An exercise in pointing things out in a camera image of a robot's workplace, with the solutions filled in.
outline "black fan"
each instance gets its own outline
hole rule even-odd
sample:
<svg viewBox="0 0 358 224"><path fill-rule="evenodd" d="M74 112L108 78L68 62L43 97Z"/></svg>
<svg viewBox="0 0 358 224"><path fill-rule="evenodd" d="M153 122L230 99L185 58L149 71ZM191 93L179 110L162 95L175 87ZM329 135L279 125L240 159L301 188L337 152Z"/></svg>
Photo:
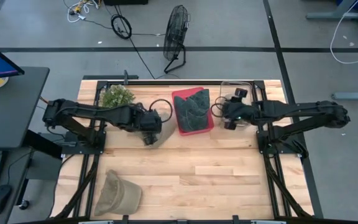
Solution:
<svg viewBox="0 0 358 224"><path fill-rule="evenodd" d="M164 69L168 73L174 69L180 68L186 64L186 48L183 45L186 31L188 28L188 13L182 5L175 6L169 18L167 31L164 40L164 57L171 61ZM173 61L178 60L180 50L183 49L183 63L168 70Z"/></svg>

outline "white cable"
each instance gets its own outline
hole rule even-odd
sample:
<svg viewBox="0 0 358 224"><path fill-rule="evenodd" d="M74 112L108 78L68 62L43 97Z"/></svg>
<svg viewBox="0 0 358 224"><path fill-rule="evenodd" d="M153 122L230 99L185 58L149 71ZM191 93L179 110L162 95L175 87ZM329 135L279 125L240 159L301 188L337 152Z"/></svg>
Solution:
<svg viewBox="0 0 358 224"><path fill-rule="evenodd" d="M355 61L355 62L343 62L343 61L339 60L338 58L336 58L335 55L334 55L334 52L333 52L333 43L334 43L334 40L335 40L336 32L338 31L339 25L341 25L341 22L342 22L342 20L345 18L346 14L349 13L357 3L358 3L358 0L350 7L350 9L349 9L347 12L345 12L345 13L343 14L341 20L338 22L338 25L337 25L336 28L335 28L334 36L333 36L333 39L332 39L332 41L331 41L331 45L329 46L329 49L330 49L330 51L331 51L331 54L333 55L333 57L335 58L335 60L336 60L337 62L339 62L339 63L342 63L342 64L354 64L354 63L358 63L358 61Z"/></svg>
<svg viewBox="0 0 358 224"><path fill-rule="evenodd" d="M79 3L76 3L76 4L74 4L74 5L72 5L72 6L70 6L70 7L68 8L68 10L67 10L67 21L68 21L68 22L73 23L73 22L77 22L77 21L80 20L80 17L79 17L80 14L79 14L79 13L76 13L76 15L78 16L78 19L76 19L76 20L74 20L74 21L71 21L71 20L70 20L70 11L71 11L71 9L72 9L73 7L75 7L75 6L77 6L77 5L81 4L81 3L82 3L82 0L80 0ZM85 4L82 6L82 9L84 9L85 13L87 13L87 14L90 12L90 9L89 9L88 5L93 6L93 4L92 4L92 3L89 3L89 2L85 3Z"/></svg>

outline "black desk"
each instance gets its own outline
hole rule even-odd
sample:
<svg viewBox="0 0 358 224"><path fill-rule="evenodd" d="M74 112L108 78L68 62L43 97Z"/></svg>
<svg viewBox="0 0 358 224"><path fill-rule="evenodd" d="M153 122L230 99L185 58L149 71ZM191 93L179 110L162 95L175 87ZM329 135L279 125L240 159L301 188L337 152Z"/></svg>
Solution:
<svg viewBox="0 0 358 224"><path fill-rule="evenodd" d="M27 130L32 115L49 74L49 68L22 69L25 75L11 77L9 82L0 88L0 151L8 151L0 174L0 184L7 183L9 165L31 150L22 147L22 143L29 133ZM23 192L31 156L32 154L24 156L11 167L9 185L12 186L12 194L0 214L0 223L7 223L19 194Z"/></svg>

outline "fake plant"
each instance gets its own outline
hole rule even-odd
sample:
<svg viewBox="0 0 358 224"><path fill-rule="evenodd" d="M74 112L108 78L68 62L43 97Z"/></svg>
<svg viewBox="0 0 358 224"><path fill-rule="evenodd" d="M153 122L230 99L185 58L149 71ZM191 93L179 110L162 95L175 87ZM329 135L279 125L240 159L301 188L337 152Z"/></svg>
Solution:
<svg viewBox="0 0 358 224"><path fill-rule="evenodd" d="M112 85L102 95L102 106L113 108L120 105L132 103L135 96L122 85Z"/></svg>

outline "fan stand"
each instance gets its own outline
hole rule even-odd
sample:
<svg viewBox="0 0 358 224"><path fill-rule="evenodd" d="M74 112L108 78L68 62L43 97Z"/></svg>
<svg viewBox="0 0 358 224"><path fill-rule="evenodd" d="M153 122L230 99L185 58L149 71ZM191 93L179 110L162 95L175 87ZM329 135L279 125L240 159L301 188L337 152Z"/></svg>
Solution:
<svg viewBox="0 0 358 224"><path fill-rule="evenodd" d="M181 44L181 48L183 49L183 63L182 63L181 65L176 66L175 68L171 68L171 69L168 70L168 68L169 68L169 66L171 66L172 62L174 62L175 60L178 60L178 59L179 59L179 58L176 56L176 57L175 57L174 59L172 59L171 62L165 67L165 69L164 69L165 74L168 74L168 72L171 72L171 71L173 71L173 70L175 70L175 69L177 69L177 68L180 68L180 67L182 67L182 66L184 66L184 65L186 64L186 47L185 47L183 44Z"/></svg>

